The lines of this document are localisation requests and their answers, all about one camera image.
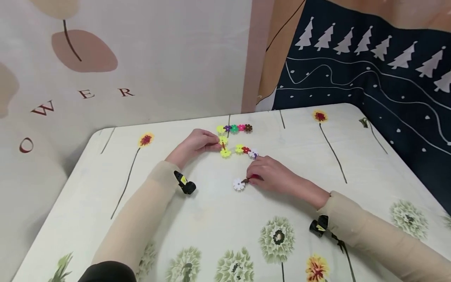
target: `left hand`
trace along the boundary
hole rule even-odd
[[[206,151],[219,152],[221,149],[218,136],[207,130],[195,129],[169,154],[166,161],[183,169],[192,158],[201,153]]]

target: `yellow flower block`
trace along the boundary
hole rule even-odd
[[[237,152],[238,154],[242,154],[243,153],[243,147],[244,147],[243,144],[236,145],[235,152]]]
[[[218,126],[216,127],[216,131],[217,131],[219,134],[222,134],[222,133],[224,133],[224,132],[226,131],[226,129],[224,128],[223,125],[218,125]]]
[[[227,145],[227,143],[229,142],[229,140],[227,139],[227,137],[225,136],[219,136],[219,144],[222,145],[224,143],[224,145]]]
[[[225,159],[225,158],[230,157],[232,152],[230,150],[227,150],[227,149],[223,148],[223,149],[221,149],[220,154],[221,154],[221,157],[223,157]]]

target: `hand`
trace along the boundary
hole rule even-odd
[[[316,186],[313,182],[296,175],[275,159],[258,156],[248,167],[246,177],[252,177],[249,182],[264,190],[275,191],[295,196],[307,201],[316,209],[323,207],[330,194]]]
[[[183,140],[166,158],[183,169],[186,163],[192,158],[197,157],[205,151],[220,151],[222,146],[219,144],[219,138],[203,129],[194,129],[188,137]]]

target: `backdrop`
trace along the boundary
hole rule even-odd
[[[451,2],[276,1],[272,17],[257,109],[355,105],[451,212]]]
[[[14,275],[94,132],[254,110],[272,4],[2,3],[0,281]]]

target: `beige sleeve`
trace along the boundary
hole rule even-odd
[[[379,261],[404,282],[449,282],[451,262],[420,240],[335,191],[318,210],[338,239]]]
[[[169,162],[159,162],[141,187],[125,203],[92,259],[92,264],[117,261],[133,272],[149,240],[153,237],[179,183]]]

